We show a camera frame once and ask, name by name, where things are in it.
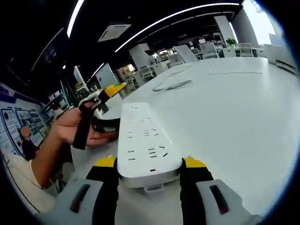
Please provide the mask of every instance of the hand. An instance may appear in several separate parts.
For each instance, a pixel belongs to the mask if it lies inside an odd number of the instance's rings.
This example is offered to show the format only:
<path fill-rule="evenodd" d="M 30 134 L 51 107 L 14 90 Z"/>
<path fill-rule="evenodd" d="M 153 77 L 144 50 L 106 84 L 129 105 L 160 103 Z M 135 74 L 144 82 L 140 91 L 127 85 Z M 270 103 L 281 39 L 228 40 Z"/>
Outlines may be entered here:
<path fill-rule="evenodd" d="M 87 108 L 91 108 L 93 102 L 85 104 Z M 66 111 L 54 124 L 57 134 L 64 142 L 72 144 L 77 131 L 77 126 L 81 119 L 81 111 L 74 108 Z M 117 132 L 99 133 L 90 127 L 86 145 L 103 145 L 117 138 Z"/>

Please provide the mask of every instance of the black ceiling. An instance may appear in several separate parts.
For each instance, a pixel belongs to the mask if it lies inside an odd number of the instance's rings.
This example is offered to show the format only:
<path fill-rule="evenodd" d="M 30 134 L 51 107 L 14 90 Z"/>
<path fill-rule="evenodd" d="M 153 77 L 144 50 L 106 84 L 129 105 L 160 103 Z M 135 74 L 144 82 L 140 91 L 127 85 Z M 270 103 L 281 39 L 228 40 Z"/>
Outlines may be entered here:
<path fill-rule="evenodd" d="M 82 75 L 87 80 L 102 62 L 110 62 L 112 67 L 117 67 L 129 60 L 128 50 L 141 39 L 143 39 L 141 43 L 146 42 L 153 50 L 159 50 L 171 46 L 184 34 L 195 37 L 217 30 L 218 27 L 213 19 L 215 15 L 191 18 L 166 26 L 202 14 L 237 13 L 241 6 L 203 7 L 176 15 L 156 24 L 117 53 L 114 52 L 137 32 L 166 16 L 199 5 L 224 2 L 240 4 L 242 0 L 185 0 L 181 3 L 85 0 L 75 20 L 70 38 L 67 38 L 66 30 L 77 0 L 31 0 L 30 7 L 12 2 L 8 9 L 10 20 L 7 20 L 5 26 L 7 34 L 4 51 L 5 66 L 20 77 L 22 80 L 22 82 L 18 81 L 20 86 L 26 83 L 28 89 L 28 85 L 36 86 L 35 84 L 38 83 L 40 90 L 34 90 L 35 92 L 49 92 L 58 87 L 57 81 L 62 75 L 61 67 L 64 61 L 67 61 L 69 66 L 80 65 Z M 226 15 L 229 20 L 233 16 L 232 13 L 223 15 Z M 127 23 L 131 24 L 131 27 L 117 39 L 98 43 L 99 37 L 111 23 Z M 51 44 L 55 51 L 59 52 L 57 59 L 47 65 L 42 62 L 45 60 L 42 56 L 31 71 L 40 53 L 61 28 L 64 30 L 57 36 L 56 43 Z"/>

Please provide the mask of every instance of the poster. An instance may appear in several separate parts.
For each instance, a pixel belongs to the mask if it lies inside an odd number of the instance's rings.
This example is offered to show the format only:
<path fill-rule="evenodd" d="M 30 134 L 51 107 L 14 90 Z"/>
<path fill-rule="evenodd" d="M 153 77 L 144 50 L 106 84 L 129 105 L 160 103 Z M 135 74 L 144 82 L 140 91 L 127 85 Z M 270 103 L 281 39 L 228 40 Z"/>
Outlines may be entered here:
<path fill-rule="evenodd" d="M 8 148 L 7 150 L 13 151 L 12 148 L 17 150 L 19 152 L 19 155 L 23 153 L 22 150 L 22 144 L 20 142 L 20 134 L 19 134 L 19 129 L 21 128 L 21 124 L 15 114 L 15 112 L 12 109 L 1 109 L 1 117 L 3 122 L 5 131 L 6 131 L 6 136 L 9 138 L 11 141 L 11 145 L 8 144 L 8 140 L 5 139 L 5 135 L 2 135 L 3 142 L 5 143 L 5 149 L 6 147 Z"/>
<path fill-rule="evenodd" d="M 41 135 L 43 136 L 43 138 L 45 138 L 48 134 L 48 128 L 44 125 L 44 123 L 43 123 L 41 117 L 39 116 L 39 114 L 37 113 L 37 111 L 30 110 L 29 114 L 30 114 L 31 118 L 33 119 L 33 122 L 37 126 L 38 130 L 40 131 Z"/>
<path fill-rule="evenodd" d="M 43 136 L 40 134 L 37 126 L 33 122 L 33 119 L 30 117 L 29 112 L 23 109 L 17 109 L 15 112 L 21 122 L 21 125 L 30 127 L 30 140 L 35 146 L 38 146 L 43 141 Z"/>
<path fill-rule="evenodd" d="M 6 133 L 6 130 L 5 130 L 2 120 L 3 120 L 3 118 L 0 114 L 0 149 L 8 151 L 10 153 L 13 153 L 15 155 L 19 155 L 19 152 L 16 151 L 15 147 L 13 146 L 12 142 L 10 141 L 10 139 Z"/>

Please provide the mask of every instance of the white cable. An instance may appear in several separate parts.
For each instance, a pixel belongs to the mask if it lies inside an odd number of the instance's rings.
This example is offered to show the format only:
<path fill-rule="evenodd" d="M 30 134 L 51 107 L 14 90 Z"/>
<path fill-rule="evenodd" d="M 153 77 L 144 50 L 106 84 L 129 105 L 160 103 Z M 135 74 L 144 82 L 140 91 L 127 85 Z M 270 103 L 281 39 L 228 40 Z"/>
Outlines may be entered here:
<path fill-rule="evenodd" d="M 192 80 L 186 80 L 186 81 L 182 81 L 182 82 L 178 82 L 178 83 L 172 84 L 172 85 L 170 85 L 168 87 L 159 88 L 168 78 L 170 78 L 171 76 L 174 76 L 176 74 L 179 74 L 181 72 L 183 72 L 183 70 L 167 76 L 161 83 L 159 83 L 158 85 L 154 86 L 152 88 L 152 91 L 157 92 L 157 91 L 161 91 L 161 90 L 173 90 L 173 89 L 177 89 L 177 88 L 183 88 L 183 87 L 186 87 L 189 84 L 192 84 L 193 83 Z"/>

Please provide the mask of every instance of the white power strip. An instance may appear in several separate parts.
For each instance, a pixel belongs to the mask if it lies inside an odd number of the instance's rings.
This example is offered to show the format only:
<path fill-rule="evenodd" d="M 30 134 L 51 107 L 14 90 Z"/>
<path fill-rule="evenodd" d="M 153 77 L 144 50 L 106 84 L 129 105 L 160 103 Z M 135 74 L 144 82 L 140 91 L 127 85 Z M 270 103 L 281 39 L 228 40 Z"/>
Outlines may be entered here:
<path fill-rule="evenodd" d="M 182 159 L 147 103 L 122 108 L 118 172 L 129 188 L 163 184 L 176 179 Z"/>

